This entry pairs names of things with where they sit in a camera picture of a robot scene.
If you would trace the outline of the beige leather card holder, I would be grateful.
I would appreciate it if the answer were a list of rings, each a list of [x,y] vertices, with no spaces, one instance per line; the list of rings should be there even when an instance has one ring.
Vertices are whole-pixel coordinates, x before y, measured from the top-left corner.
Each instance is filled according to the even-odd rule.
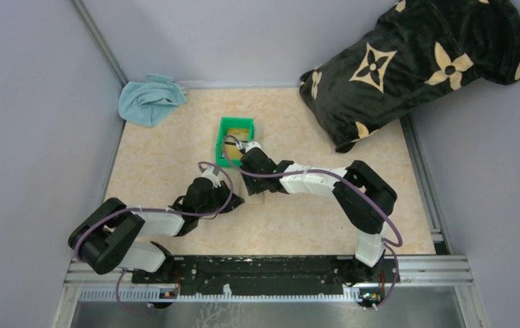
[[[246,195],[244,197],[245,204],[251,206],[260,206],[265,203],[265,193],[258,193],[254,195]]]

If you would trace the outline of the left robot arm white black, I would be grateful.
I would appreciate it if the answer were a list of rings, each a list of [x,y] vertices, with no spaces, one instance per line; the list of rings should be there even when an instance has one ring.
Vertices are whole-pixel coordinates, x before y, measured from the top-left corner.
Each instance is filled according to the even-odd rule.
[[[69,236],[75,256],[103,275],[116,268],[148,272],[159,283],[175,273],[171,253],[153,236],[184,236],[202,219],[213,219],[244,204],[244,199],[222,180],[199,177],[167,208],[129,208],[111,197]]]

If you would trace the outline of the green plastic bin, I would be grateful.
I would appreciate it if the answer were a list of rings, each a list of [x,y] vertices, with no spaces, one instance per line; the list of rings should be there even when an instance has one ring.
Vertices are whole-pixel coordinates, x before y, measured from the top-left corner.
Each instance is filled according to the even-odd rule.
[[[227,135],[229,128],[248,128],[250,130],[249,141],[253,141],[255,137],[255,125],[253,118],[241,117],[222,117],[217,142],[215,146],[215,162],[221,167],[229,167],[230,164],[226,158],[229,158],[235,165],[241,165],[240,159],[243,156],[244,144],[234,145],[230,142],[231,135]]]

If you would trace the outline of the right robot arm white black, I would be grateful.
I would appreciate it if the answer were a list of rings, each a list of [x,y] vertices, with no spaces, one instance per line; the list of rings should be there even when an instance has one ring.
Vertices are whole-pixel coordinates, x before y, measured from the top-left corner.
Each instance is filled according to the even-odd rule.
[[[398,198],[368,164],[353,161],[347,167],[323,169],[294,161],[275,163],[256,143],[242,152],[239,167],[250,195],[269,191],[284,194],[310,194],[336,200],[348,220],[357,228],[355,274],[373,281],[382,270],[385,240]]]

